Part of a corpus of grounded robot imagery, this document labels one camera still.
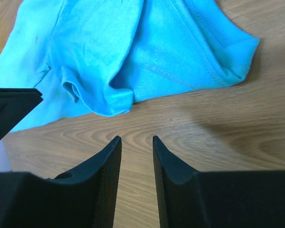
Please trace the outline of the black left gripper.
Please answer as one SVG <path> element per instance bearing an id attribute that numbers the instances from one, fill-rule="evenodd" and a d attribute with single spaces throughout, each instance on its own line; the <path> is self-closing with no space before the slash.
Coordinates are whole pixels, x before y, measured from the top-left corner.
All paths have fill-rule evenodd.
<path id="1" fill-rule="evenodd" d="M 42 101 L 35 88 L 0 88 L 0 140 Z"/>

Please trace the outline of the cyan blue t-shirt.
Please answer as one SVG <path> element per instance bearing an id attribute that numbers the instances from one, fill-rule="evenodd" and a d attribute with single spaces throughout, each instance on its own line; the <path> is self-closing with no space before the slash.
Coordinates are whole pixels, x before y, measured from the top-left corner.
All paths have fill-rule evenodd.
<path id="1" fill-rule="evenodd" d="M 213 0 L 25 0 L 0 54 L 1 88 L 43 102 L 13 131 L 245 80 L 260 40 Z"/>

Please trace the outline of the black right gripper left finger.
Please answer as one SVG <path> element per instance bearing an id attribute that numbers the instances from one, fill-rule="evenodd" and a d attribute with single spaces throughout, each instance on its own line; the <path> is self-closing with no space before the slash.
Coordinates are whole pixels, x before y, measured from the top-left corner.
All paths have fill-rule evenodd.
<path id="1" fill-rule="evenodd" d="M 111 228 L 122 140 L 59 174 L 0 172 L 0 228 Z"/>

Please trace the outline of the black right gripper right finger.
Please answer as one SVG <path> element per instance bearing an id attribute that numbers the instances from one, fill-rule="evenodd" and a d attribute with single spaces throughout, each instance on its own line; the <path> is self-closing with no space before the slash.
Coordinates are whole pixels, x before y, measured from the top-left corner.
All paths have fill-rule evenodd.
<path id="1" fill-rule="evenodd" d="M 201 172 L 152 148 L 162 228 L 285 228 L 285 171 Z"/>

